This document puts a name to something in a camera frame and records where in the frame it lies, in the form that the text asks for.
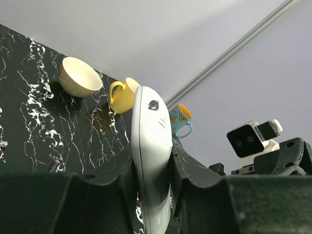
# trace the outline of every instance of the marble surface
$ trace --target marble surface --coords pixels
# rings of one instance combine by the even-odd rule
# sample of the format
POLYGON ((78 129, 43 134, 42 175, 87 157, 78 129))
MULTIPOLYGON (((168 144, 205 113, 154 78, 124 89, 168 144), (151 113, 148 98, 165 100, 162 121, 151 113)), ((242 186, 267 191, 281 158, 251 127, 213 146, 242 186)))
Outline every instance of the marble surface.
POLYGON ((131 140, 132 111, 115 114, 108 88, 115 79, 98 73, 103 88, 74 98, 58 83, 65 55, 0 25, 0 173, 88 173, 131 140))

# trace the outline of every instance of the white handheld device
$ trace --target white handheld device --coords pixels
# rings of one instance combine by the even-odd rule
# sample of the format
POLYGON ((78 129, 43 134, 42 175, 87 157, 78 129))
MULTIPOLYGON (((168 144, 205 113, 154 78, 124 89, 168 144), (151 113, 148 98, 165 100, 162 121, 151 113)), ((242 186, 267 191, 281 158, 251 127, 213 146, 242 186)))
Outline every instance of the white handheld device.
POLYGON ((146 234, 164 234, 170 220, 172 133, 165 102, 153 89, 136 90, 131 144, 146 234))

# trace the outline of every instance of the blue mug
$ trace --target blue mug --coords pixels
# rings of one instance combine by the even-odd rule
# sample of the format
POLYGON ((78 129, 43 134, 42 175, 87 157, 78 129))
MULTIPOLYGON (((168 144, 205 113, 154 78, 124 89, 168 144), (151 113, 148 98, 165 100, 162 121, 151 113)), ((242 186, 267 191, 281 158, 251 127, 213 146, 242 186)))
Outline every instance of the blue mug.
POLYGON ((169 111, 171 130, 177 138, 187 137, 193 131, 193 125, 191 123, 192 116, 188 109, 182 104, 178 104, 171 111, 169 111), (178 131, 184 126, 189 125, 190 131, 184 136, 180 136, 178 131))

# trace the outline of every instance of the bowl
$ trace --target bowl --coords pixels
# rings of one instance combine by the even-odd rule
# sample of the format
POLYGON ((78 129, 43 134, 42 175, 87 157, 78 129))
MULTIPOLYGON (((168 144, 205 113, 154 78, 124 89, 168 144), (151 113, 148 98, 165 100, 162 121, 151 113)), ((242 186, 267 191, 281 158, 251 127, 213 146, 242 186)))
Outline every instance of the bowl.
POLYGON ((101 78, 91 66, 73 57, 63 59, 58 78, 65 92, 79 98, 91 96, 103 86, 101 78))

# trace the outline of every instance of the metal ceiling rail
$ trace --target metal ceiling rail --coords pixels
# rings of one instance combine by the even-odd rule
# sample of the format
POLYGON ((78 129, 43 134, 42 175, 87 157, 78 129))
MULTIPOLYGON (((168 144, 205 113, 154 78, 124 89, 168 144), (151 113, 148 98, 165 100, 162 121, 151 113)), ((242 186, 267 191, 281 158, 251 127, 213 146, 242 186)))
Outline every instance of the metal ceiling rail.
POLYGON ((221 66, 230 57, 236 54, 249 42, 258 37, 264 32, 269 26, 276 22, 285 12, 293 7, 300 0, 286 0, 278 8, 276 8, 271 14, 265 17, 257 26, 250 30, 245 36, 243 36, 237 43, 235 43, 230 49, 224 52, 219 58, 217 58, 212 64, 210 64, 204 71, 198 76, 192 79, 186 84, 180 91, 173 95, 167 102, 166 105, 170 110, 176 102, 184 97, 189 91, 191 91, 196 85, 207 78, 215 69, 221 66))

